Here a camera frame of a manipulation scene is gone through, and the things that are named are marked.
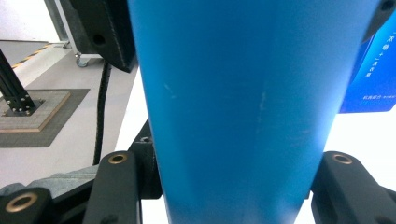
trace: blue cylinder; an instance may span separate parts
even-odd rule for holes
[[[375,0],[129,0],[171,223],[291,223]]]

